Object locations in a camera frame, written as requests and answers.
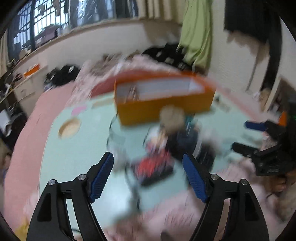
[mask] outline table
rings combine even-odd
[[[75,107],[64,109],[52,124],[40,171],[39,194],[41,195],[45,185],[50,179],[58,182],[70,181],[79,174],[86,173],[88,169],[97,164],[106,148],[106,140],[109,136],[109,125],[116,115],[116,107],[112,103],[113,94],[106,94],[99,98],[87,101],[80,106],[86,107],[77,117],[81,120],[81,126],[73,137],[60,139],[58,131],[61,125],[71,118]],[[202,129],[215,129],[217,136],[222,137],[224,144],[237,141],[254,146],[262,140],[262,134],[244,128],[244,122],[248,120],[233,103],[226,97],[220,96],[220,101],[231,107],[230,112],[220,109],[213,103],[209,112],[197,114],[195,118]],[[92,108],[94,103],[101,103]],[[148,123],[133,127],[121,127],[116,119],[112,125],[115,133],[125,138],[124,148],[130,159],[145,155],[142,147],[143,140],[149,127],[157,123]],[[230,153],[225,157],[215,159],[212,173],[227,167],[229,159],[238,160],[241,156]],[[182,165],[176,162],[174,174],[156,183],[149,188],[141,189],[140,208],[149,210],[161,201],[176,195],[187,189],[185,173]],[[93,210],[102,228],[114,224],[116,221],[126,218],[135,212],[135,205],[131,204],[131,192],[126,183],[124,172],[112,171],[105,185],[103,193],[93,204]],[[73,228],[78,228],[71,200],[67,200],[70,223]]]

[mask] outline orange box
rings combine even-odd
[[[135,88],[138,99],[126,97]],[[160,110],[174,105],[186,114],[209,111],[215,90],[202,76],[182,72],[151,72],[122,77],[115,81],[115,104],[122,125],[159,120]]]
[[[28,76],[30,76],[31,74],[35,73],[39,69],[40,69],[40,65],[39,64],[35,65],[33,68],[31,68],[26,73],[24,73],[24,77],[27,78]]]

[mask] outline green curtain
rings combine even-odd
[[[179,47],[186,48],[184,61],[203,70],[211,59],[211,0],[187,0]]]

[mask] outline pink bedsheet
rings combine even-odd
[[[70,82],[43,93],[16,142],[4,187],[4,218],[12,230],[23,221],[26,200],[38,189],[49,130],[74,88],[75,83]]]

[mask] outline hanging clothes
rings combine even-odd
[[[184,47],[184,61],[200,69],[210,64],[212,14],[210,0],[187,0],[178,47]]]
[[[226,0],[224,28],[269,42],[269,63],[261,89],[272,89],[281,59],[282,33],[279,15],[263,0]]]

